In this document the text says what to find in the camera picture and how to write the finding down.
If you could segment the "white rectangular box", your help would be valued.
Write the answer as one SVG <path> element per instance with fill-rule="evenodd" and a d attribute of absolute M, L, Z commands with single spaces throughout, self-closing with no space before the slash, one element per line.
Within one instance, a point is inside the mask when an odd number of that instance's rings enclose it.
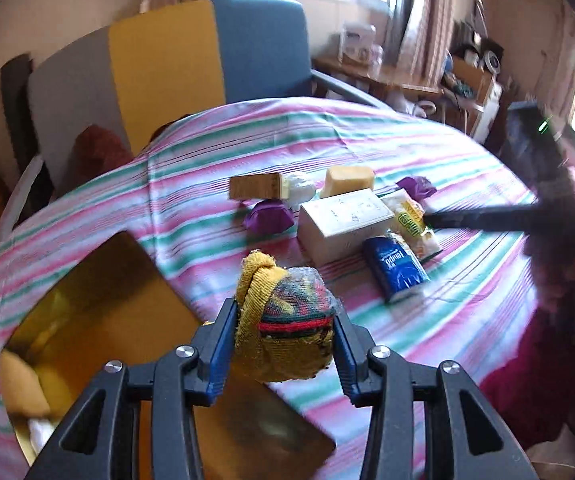
<path fill-rule="evenodd" d="M 304 203 L 297 238 L 316 266 L 359 252 L 370 237 L 384 234 L 394 214 L 372 190 L 339 194 Z"/>

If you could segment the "white plastic bag ball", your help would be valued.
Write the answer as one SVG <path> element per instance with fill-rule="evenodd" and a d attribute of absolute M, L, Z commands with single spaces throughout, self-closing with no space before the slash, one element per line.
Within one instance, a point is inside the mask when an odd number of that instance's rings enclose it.
<path fill-rule="evenodd" d="M 293 172 L 285 177 L 285 183 L 287 184 L 285 203 L 293 210 L 298 210 L 301 204 L 309 202 L 316 196 L 316 182 L 308 174 Z"/>

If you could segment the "yellow knitted sock bundle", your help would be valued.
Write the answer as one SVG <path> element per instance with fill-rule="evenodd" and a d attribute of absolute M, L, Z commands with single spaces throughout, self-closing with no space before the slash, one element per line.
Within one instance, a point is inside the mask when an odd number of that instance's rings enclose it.
<path fill-rule="evenodd" d="M 339 301 L 317 269 L 284 269 L 255 250 L 236 285 L 236 365 L 257 382 L 310 379 L 332 361 Z"/>

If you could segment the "gold tin box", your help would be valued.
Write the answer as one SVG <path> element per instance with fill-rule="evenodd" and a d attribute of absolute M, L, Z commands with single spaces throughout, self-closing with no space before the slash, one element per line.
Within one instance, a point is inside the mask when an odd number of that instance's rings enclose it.
<path fill-rule="evenodd" d="M 121 232 L 92 250 L 6 343 L 37 373 L 56 429 L 31 479 L 310 479 L 333 440 L 229 370 L 202 393 L 209 330 Z"/>

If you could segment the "yellow sponge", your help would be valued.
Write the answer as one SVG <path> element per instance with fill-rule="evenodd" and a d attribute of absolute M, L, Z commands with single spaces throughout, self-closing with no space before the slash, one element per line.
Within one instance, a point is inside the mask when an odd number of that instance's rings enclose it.
<path fill-rule="evenodd" d="M 0 388 L 6 410 L 25 418 L 45 418 L 51 413 L 39 377 L 17 354 L 0 353 Z"/>

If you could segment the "red blanket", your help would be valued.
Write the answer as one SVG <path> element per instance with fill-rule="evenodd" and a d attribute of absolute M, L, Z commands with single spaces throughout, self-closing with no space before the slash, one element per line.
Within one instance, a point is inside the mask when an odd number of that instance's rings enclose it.
<path fill-rule="evenodd" d="M 537 308 L 516 355 L 488 374 L 481 391 L 523 448 L 555 440 L 575 408 L 575 344 L 554 325 L 568 289 L 575 285 L 575 261 L 557 264 L 527 240 Z"/>

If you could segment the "white appliance box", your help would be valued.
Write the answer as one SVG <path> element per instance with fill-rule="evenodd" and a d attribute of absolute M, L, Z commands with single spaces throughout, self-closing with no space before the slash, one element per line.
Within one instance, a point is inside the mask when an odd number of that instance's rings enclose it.
<path fill-rule="evenodd" d="M 376 28 L 372 24 L 345 23 L 339 35 L 338 60 L 367 66 L 371 63 Z"/>

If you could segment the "small green white box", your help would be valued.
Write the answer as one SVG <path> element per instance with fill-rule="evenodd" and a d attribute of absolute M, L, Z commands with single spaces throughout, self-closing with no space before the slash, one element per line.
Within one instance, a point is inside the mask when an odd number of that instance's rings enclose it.
<path fill-rule="evenodd" d="M 287 200 L 289 184 L 279 172 L 245 174 L 229 179 L 230 200 Z"/>

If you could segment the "dark red cushion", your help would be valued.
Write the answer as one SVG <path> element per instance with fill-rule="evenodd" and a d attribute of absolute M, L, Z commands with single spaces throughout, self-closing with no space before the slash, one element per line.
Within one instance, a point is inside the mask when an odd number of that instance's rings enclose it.
<path fill-rule="evenodd" d="M 74 141 L 63 180 L 63 192 L 72 191 L 132 159 L 131 151 L 118 134 L 99 125 L 89 125 Z"/>

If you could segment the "blue tissue pack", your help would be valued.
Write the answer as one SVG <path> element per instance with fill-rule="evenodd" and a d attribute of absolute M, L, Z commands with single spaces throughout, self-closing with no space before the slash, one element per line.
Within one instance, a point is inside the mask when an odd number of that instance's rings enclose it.
<path fill-rule="evenodd" d="M 418 294 L 429 284 L 417 256 L 395 233 L 368 238 L 362 243 L 362 252 L 388 304 Z"/>

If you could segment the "weidan snack bag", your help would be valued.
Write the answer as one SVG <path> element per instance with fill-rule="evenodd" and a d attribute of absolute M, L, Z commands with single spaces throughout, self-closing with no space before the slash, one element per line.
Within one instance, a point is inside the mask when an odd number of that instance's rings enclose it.
<path fill-rule="evenodd" d="M 435 233 L 426 226 L 423 207 L 412 200 L 405 190 L 397 190 L 381 197 L 394 215 L 391 231 L 401 236 L 421 263 L 443 251 Z"/>

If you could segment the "white plastic bag bundle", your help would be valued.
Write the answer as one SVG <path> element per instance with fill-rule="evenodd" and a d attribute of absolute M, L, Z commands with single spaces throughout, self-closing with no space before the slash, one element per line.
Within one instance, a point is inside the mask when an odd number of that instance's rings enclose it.
<path fill-rule="evenodd" d="M 45 418 L 30 418 L 27 420 L 29 441 L 34 454 L 38 455 L 54 434 L 56 424 Z"/>

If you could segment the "yellow sponge block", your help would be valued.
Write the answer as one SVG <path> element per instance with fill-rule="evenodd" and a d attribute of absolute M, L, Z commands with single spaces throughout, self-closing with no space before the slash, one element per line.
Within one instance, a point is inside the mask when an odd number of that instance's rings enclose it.
<path fill-rule="evenodd" d="M 365 166 L 335 166 L 327 169 L 321 198 L 345 194 L 369 188 L 375 180 L 373 170 Z"/>

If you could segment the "striped bed sheet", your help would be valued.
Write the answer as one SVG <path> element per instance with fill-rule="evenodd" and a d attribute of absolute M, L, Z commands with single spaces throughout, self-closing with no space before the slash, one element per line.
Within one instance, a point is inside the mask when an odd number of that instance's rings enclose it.
<path fill-rule="evenodd" d="M 334 166 L 372 169 L 379 194 L 406 176 L 425 177 L 436 185 L 436 209 L 531 201 L 500 160 L 437 122 L 313 98 L 217 107 L 169 127 L 130 164 L 56 200 L 0 244 L 0 350 L 56 282 L 119 231 L 138 240 L 184 304 L 213 318 L 251 250 L 281 266 L 307 260 L 294 231 L 263 239 L 244 230 L 230 178 L 302 171 L 322 182 Z M 429 287 L 397 304 L 385 304 L 361 257 L 321 273 L 377 342 L 414 362 L 458 361 L 481 380 L 514 356 L 535 310 L 523 240 L 459 231 L 438 240 Z M 27 468 L 0 393 L 0 479 Z"/>

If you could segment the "wooden shelf unit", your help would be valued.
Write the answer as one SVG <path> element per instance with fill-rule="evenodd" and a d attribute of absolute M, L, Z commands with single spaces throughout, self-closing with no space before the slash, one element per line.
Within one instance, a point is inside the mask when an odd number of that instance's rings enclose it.
<path fill-rule="evenodd" d="M 463 58 L 452 58 L 452 71 L 445 73 L 444 96 L 458 113 L 457 125 L 479 144 L 488 139 L 500 110 L 502 87 L 496 76 L 467 64 Z"/>

